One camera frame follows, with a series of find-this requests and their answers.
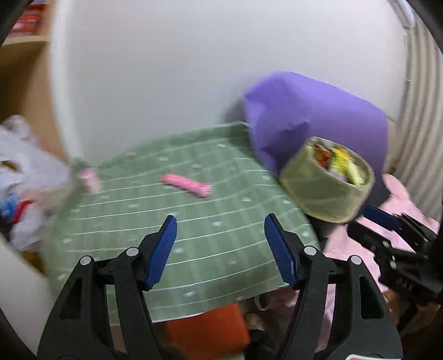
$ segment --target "orange toy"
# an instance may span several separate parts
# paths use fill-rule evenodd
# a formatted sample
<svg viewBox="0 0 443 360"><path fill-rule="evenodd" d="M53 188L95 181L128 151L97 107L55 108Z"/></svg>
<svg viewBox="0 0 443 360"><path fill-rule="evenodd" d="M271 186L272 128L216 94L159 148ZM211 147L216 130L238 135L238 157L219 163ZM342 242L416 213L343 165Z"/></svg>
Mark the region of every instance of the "orange toy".
<svg viewBox="0 0 443 360"><path fill-rule="evenodd" d="M241 353L250 343L238 304L166 322L171 341L190 360L211 360Z"/></svg>

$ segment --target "white wall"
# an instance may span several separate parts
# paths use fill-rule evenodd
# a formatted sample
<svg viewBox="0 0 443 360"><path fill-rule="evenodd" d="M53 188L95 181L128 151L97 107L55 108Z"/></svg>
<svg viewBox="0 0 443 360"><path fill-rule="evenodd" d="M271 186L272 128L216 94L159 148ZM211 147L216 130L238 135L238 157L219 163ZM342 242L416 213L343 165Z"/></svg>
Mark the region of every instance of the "white wall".
<svg viewBox="0 0 443 360"><path fill-rule="evenodd" d="M0 307L34 353L53 305L49 282L10 248L0 235Z"/></svg>
<svg viewBox="0 0 443 360"><path fill-rule="evenodd" d="M387 0L64 0L52 93L71 156L98 163L170 133L236 120L290 70L396 117L404 31Z"/></svg>

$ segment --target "green tablecloth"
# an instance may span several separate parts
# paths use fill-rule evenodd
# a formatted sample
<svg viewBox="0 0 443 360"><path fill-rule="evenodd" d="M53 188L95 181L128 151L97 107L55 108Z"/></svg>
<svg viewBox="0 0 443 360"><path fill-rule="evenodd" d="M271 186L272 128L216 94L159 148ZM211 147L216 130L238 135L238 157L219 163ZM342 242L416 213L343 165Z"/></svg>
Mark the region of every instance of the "green tablecloth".
<svg viewBox="0 0 443 360"><path fill-rule="evenodd" d="M198 198L159 182L174 173L212 184ZM77 186L51 224L43 256L55 294L83 255L115 257L158 231L168 214L178 235L161 281L146 293L153 321L202 313L284 283L264 236L265 216L303 243L312 227L270 172L255 159L241 124L169 137L136 147L98 167L102 190ZM107 290L111 322L115 292Z"/></svg>

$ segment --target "round fabric bin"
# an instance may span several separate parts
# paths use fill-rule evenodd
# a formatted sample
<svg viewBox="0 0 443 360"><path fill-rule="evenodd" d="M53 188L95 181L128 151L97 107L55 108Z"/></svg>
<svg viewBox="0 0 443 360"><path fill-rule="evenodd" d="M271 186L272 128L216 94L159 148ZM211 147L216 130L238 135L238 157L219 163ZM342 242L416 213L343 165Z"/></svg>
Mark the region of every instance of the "round fabric bin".
<svg viewBox="0 0 443 360"><path fill-rule="evenodd" d="M337 179L315 159L311 145L321 140L328 148L339 145L353 157L362 172L361 186ZM358 213L374 184L374 172L366 161L348 148L329 140L312 137L286 163L280 182L292 201L303 212L330 223L346 223Z"/></svg>

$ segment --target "purple sheet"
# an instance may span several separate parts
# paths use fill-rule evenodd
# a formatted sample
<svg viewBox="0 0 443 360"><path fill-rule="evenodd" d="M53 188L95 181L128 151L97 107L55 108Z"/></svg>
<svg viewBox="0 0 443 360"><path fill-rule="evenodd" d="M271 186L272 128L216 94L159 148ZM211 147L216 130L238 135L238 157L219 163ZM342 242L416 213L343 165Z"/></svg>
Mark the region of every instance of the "purple sheet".
<svg viewBox="0 0 443 360"><path fill-rule="evenodd" d="M388 147L383 112L335 86L305 76L278 72L244 94L253 148L274 175L311 136L342 144L365 159L376 182Z"/></svg>

